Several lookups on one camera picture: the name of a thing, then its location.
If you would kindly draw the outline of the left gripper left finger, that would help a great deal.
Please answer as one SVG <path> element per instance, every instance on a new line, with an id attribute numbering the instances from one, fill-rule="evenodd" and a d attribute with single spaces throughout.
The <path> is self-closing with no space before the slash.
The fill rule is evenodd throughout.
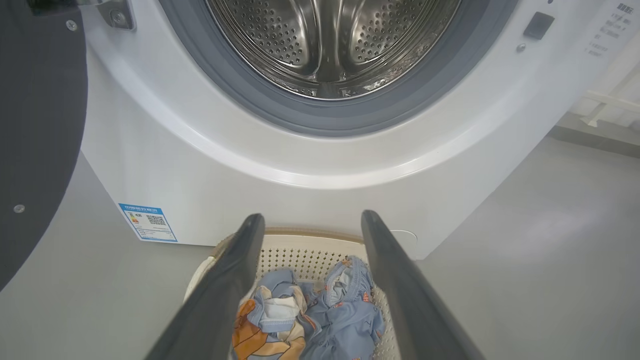
<path id="1" fill-rule="evenodd" d="M 250 214 L 146 355 L 147 360 L 226 360 L 242 298 L 254 285 L 265 218 Z"/>

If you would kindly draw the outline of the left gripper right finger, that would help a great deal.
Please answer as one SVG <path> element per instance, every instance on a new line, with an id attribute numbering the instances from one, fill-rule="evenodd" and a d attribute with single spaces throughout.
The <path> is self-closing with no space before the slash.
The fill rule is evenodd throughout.
<path id="1" fill-rule="evenodd" d="M 482 360 L 483 354 L 381 216 L 364 210 L 361 230 L 369 268 L 390 308 L 403 360 Z"/>

